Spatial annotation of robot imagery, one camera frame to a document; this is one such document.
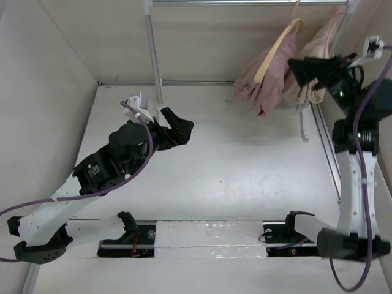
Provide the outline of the beige wooden hanger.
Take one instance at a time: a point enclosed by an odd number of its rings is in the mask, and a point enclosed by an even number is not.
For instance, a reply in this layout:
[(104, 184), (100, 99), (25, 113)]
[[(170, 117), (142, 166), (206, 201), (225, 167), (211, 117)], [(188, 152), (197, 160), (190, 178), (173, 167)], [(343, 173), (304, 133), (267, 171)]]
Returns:
[(296, 17), (296, 13), (297, 13), (298, 6), (299, 6), (300, 2), (301, 2), (300, 0), (297, 0), (295, 2), (295, 6), (294, 6), (293, 12), (292, 12), (291, 22), (288, 24), (288, 26), (283, 30), (283, 32), (277, 38), (274, 45), (271, 47), (270, 51), (268, 52), (265, 59), (263, 60), (262, 64), (258, 68), (258, 71), (254, 76), (254, 83), (259, 84), (263, 81), (265, 74), (266, 74), (271, 62), (272, 62), (275, 54), (277, 53), (281, 43), (285, 39), (285, 37), (292, 32), (297, 33), (298, 31), (302, 30), (303, 25), (304, 25), (304, 21), (301, 18)]

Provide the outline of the pink trousers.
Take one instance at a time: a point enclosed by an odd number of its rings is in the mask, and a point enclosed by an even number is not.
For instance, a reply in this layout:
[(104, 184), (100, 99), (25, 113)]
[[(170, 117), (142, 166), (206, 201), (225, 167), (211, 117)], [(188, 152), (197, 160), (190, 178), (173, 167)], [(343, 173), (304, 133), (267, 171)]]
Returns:
[(270, 52), (270, 48), (261, 51), (243, 70), (233, 84), (234, 96), (246, 100), (249, 107), (259, 107), (259, 116), (268, 115), (281, 101), (285, 76), (288, 74), (287, 61), (296, 54), (296, 34), (284, 37), (272, 58), (261, 83), (254, 81), (254, 76)]

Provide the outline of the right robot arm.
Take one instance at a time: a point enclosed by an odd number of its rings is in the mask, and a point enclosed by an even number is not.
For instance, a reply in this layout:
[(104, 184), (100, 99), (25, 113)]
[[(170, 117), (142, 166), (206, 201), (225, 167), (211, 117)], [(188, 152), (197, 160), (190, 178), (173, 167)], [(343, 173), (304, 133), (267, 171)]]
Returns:
[(325, 89), (345, 115), (333, 127), (334, 153), (341, 179), (340, 215), (336, 228), (323, 227), (313, 240), (319, 256), (367, 262), (388, 255), (389, 241), (379, 235), (375, 219), (374, 170), (380, 150), (379, 122), (391, 115), (391, 69), (388, 62), (369, 86), (356, 54), (333, 58), (289, 59), (299, 86), (314, 82)]

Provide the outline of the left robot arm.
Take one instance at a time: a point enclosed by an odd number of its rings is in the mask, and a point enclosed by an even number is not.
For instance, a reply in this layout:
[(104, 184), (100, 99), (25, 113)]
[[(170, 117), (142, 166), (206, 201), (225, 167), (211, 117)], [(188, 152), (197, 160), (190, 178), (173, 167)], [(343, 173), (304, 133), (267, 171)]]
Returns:
[(15, 205), (1, 214), (38, 205), (28, 216), (7, 221), (9, 233), (21, 239), (14, 248), (13, 262), (42, 265), (52, 262), (73, 247), (94, 240), (109, 239), (136, 243), (140, 229), (129, 212), (109, 219), (75, 220), (82, 208), (133, 180), (147, 166), (156, 151), (170, 150), (189, 142), (194, 123), (176, 116), (168, 107), (162, 114), (168, 121), (143, 119), (141, 111), (128, 110), (128, 120), (108, 137), (108, 143), (83, 159), (65, 183), (50, 197)]

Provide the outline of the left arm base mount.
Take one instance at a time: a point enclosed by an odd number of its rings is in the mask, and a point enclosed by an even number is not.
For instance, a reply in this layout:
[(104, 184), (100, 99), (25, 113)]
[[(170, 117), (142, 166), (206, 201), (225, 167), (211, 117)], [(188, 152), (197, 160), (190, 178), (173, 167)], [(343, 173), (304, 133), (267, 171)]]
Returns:
[(130, 212), (120, 212), (124, 233), (119, 239), (106, 239), (99, 243), (97, 256), (101, 258), (153, 258), (156, 221), (136, 221)]

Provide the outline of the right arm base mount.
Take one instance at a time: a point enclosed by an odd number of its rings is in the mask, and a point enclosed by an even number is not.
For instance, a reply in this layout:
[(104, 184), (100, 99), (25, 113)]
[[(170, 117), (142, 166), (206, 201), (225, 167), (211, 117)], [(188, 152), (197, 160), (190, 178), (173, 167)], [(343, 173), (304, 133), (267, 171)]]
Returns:
[(259, 241), (268, 257), (318, 257), (317, 236), (326, 226), (312, 213), (291, 211), (284, 220), (264, 221)]

